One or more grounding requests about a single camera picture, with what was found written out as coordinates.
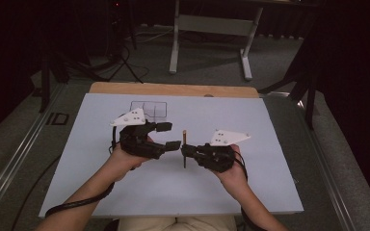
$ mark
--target black curtain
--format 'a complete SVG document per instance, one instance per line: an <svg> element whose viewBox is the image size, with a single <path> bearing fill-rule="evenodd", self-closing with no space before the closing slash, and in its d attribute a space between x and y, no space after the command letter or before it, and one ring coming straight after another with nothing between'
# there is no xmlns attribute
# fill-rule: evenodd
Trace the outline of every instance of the black curtain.
<svg viewBox="0 0 370 231"><path fill-rule="evenodd" d="M304 42L292 65L320 58L318 90L370 186L370 1L327 1Z"/></svg>

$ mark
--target cable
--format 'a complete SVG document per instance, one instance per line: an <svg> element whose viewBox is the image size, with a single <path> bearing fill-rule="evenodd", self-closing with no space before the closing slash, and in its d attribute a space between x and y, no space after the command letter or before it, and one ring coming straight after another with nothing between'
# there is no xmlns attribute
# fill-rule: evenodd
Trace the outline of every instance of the cable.
<svg viewBox="0 0 370 231"><path fill-rule="evenodd" d="M243 171L245 172L246 180L248 180L248 172L246 171L245 160L243 159L242 154L240 154L237 151L234 151L234 152L238 154L242 160L242 161L239 161L238 159L234 157L234 161L242 167ZM251 219L248 217L248 215L246 214L245 210L243 210L243 208L240 208L240 210L242 212L242 218L249 228L251 228L252 230L266 231L265 229L262 229L259 226L257 226L255 223L253 223Z"/></svg>
<svg viewBox="0 0 370 231"><path fill-rule="evenodd" d="M99 201L100 199L102 199L102 198L106 197L108 194L110 194L110 192L113 190L114 183L115 182L113 182L107 188L107 190L105 190L104 192L102 192L99 195L93 196L93 197L88 198L88 199L78 200L78 201L74 201L74 202L70 202L70 203L66 203L66 204L61 204L61 205L55 206L55 207L49 209L46 212L46 214L44 215L44 217L47 218L47 217L49 217L49 216L51 216L51 215L53 215L55 213L59 213L59 212L61 212L63 210L72 209L72 208L76 208L76 207L88 205L88 204L94 203L96 201Z"/></svg>
<svg viewBox="0 0 370 231"><path fill-rule="evenodd" d="M43 175L46 174L47 170L49 170L57 161L59 161L59 159L60 159L61 156L62 155L56 157L56 159L52 163L50 163L50 165L40 174L40 176L38 177L38 180L35 181L35 183L33 184L32 188L29 190L28 194L26 195L26 198L23 200L23 203L20 206L19 211L16 214L16 218L14 219L14 222L12 224L11 230L14 231L14 229L16 227L16 224L17 224L17 222L18 222L18 220L20 218L20 215L21 215L21 213L23 211L23 207L25 207L26 201L28 200L29 196L32 194L33 189L36 187L36 185L38 184L38 182L40 181L40 179L43 177Z"/></svg>

